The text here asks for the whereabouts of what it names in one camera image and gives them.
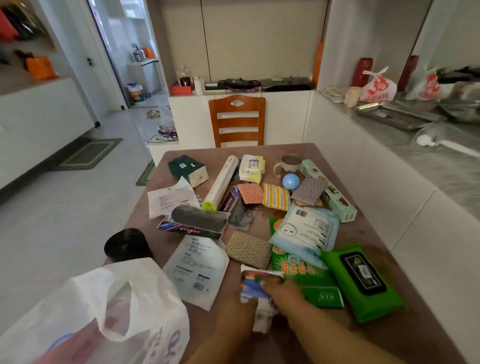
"floor mat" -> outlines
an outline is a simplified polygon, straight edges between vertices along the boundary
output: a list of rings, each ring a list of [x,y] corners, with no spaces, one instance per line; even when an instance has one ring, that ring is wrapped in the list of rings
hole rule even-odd
[[[123,139],[93,139],[52,170],[91,170]]]
[[[135,186],[147,186],[148,182],[152,178],[154,172],[156,170],[155,163],[153,162],[153,159],[147,164],[147,167],[143,171],[142,175],[138,179],[137,183]]]

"striped package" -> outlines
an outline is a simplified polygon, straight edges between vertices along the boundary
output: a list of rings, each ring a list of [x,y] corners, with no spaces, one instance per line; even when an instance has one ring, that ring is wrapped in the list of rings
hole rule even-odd
[[[264,183],[264,202],[267,207],[287,211],[290,206],[290,193],[282,186]]]

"baking tray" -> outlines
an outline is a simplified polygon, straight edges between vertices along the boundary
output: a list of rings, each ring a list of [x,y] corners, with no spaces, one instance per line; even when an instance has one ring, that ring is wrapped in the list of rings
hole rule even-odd
[[[480,125],[480,101],[457,98],[442,98],[437,102],[438,109],[450,121]]]
[[[358,115],[381,122],[405,132],[414,132],[441,117],[419,110],[412,110],[390,102],[373,102],[355,108]]]

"mint green box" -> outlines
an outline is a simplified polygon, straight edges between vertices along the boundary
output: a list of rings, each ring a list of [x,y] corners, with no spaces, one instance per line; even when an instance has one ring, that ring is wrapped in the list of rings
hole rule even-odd
[[[304,159],[302,161],[300,171],[305,177],[321,178],[328,181],[327,187],[322,193],[321,198],[333,211],[340,222],[350,222],[355,220],[355,217],[357,216],[357,209],[353,207],[353,205],[340,193],[335,186],[333,186],[328,178],[310,159]]]

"chair backrest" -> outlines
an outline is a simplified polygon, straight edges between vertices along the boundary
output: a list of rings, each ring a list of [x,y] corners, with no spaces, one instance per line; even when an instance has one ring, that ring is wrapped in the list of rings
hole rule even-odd
[[[244,95],[232,95],[218,100],[210,100],[210,118],[212,119],[215,147],[221,148],[222,143],[243,140],[256,140],[258,145],[264,144],[265,132],[265,98]],[[238,117],[219,119],[222,112],[258,111],[258,117]],[[257,132],[220,133],[222,128],[258,127]]]

